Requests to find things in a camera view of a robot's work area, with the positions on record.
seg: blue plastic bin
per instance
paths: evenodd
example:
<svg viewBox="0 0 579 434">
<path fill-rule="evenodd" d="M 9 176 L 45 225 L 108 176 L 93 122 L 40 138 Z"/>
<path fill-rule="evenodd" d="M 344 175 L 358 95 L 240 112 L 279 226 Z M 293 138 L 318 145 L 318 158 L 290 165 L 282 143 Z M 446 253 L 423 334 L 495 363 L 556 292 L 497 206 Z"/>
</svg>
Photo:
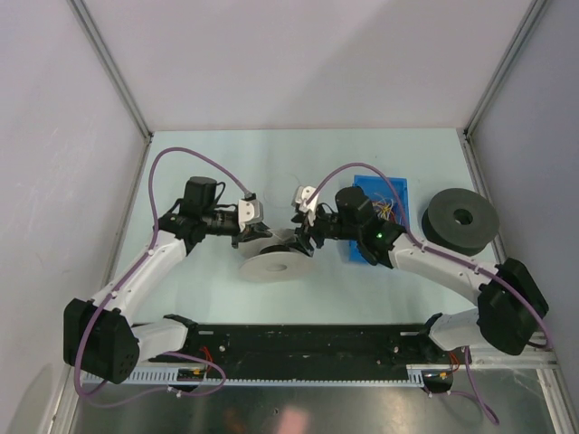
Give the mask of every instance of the blue plastic bin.
<svg viewBox="0 0 579 434">
<path fill-rule="evenodd" d="M 388 178 L 390 182 L 392 182 L 394 189 L 398 193 L 398 196 L 403 202 L 404 210 L 406 211 L 406 216 L 410 219 L 410 213 L 408 211 L 408 183 L 406 182 L 406 178 Z M 396 215 L 396 221 L 400 224 L 402 222 L 402 214 L 398 211 L 399 205 L 396 203 L 394 199 L 394 195 L 392 194 L 388 185 L 382 180 L 379 176 L 366 176 L 366 175 L 356 175 L 354 176 L 354 186 L 361 187 L 364 190 L 366 196 L 370 198 L 372 202 L 382 201 L 382 198 L 386 199 L 387 201 L 392 200 L 394 202 L 394 214 Z M 358 248 L 356 246 L 355 241 L 350 241 L 350 260 L 353 262 L 361 262 L 367 264 Z"/>
</svg>

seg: light blue table surface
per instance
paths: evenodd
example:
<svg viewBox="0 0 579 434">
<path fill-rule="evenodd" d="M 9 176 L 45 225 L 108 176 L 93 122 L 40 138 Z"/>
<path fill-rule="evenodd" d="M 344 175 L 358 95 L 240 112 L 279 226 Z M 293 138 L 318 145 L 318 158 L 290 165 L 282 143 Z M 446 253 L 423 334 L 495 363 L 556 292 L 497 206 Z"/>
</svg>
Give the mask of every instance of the light blue table surface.
<svg viewBox="0 0 579 434">
<path fill-rule="evenodd" d="M 232 171 L 263 202 L 271 228 L 294 227 L 291 198 L 300 184 L 317 185 L 329 172 L 359 161 L 389 176 L 408 179 L 411 225 L 440 190 L 472 189 L 460 141 L 454 129 L 321 129 L 158 132 L 151 144 L 145 174 L 128 222 L 117 272 L 148 242 L 152 227 L 147 177 L 159 151 L 183 146 L 200 152 Z M 365 169 L 350 169 L 331 181 L 321 201 L 352 184 Z M 162 215 L 182 197 L 193 175 L 226 181 L 222 203 L 242 194 L 233 182 L 192 156 L 163 157 L 155 175 L 155 196 Z M 494 260 L 491 247 L 480 255 Z M 316 270 L 300 280 L 252 284 L 238 278 L 243 257 L 226 237 L 207 237 L 163 279 L 138 313 L 137 321 L 166 314 L 202 323 L 404 323 L 423 322 L 438 312 L 455 313 L 472 304 L 419 276 L 347 261 L 346 244 L 327 241 L 314 256 Z"/>
</svg>

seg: white panel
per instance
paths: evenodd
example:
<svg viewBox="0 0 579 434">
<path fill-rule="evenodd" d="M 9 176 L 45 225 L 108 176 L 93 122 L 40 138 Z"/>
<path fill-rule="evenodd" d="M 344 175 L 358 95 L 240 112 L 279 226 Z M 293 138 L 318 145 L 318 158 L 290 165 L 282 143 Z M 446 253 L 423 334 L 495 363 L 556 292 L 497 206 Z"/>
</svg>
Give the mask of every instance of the white panel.
<svg viewBox="0 0 579 434">
<path fill-rule="evenodd" d="M 531 0 L 89 0 L 153 130 L 462 127 Z"/>
<path fill-rule="evenodd" d="M 28 434 L 62 373 L 62 311 L 100 288 L 144 144 L 66 2 L 2 3 L 0 432 Z"/>
<path fill-rule="evenodd" d="M 508 253 L 535 274 L 579 406 L 579 3 L 553 2 L 476 131 Z"/>
</svg>

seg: black rubber wheel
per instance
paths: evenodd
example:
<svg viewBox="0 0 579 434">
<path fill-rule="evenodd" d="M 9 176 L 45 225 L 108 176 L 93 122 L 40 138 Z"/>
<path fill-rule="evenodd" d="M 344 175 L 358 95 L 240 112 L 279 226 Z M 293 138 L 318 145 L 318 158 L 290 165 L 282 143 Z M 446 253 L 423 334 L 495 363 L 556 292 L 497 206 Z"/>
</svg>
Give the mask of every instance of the black rubber wheel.
<svg viewBox="0 0 579 434">
<path fill-rule="evenodd" d="M 428 241 L 467 256 L 480 253 L 497 236 L 498 227 L 490 202 L 463 188 L 436 194 L 422 216 Z"/>
</svg>

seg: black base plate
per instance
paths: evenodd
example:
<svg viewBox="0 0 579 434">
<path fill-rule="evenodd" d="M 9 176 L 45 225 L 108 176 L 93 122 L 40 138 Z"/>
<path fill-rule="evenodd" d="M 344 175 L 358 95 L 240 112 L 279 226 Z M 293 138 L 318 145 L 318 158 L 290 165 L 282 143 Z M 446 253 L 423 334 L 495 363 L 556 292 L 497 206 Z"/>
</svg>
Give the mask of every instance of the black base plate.
<svg viewBox="0 0 579 434">
<path fill-rule="evenodd" d="M 407 364 L 449 364 L 424 325 L 197 325 L 186 352 L 206 346 L 229 378 L 246 380 L 406 380 Z M 464 354 L 455 353 L 461 363 Z M 159 356 L 155 362 L 182 362 Z M 211 378 L 219 373 L 211 370 Z"/>
</svg>

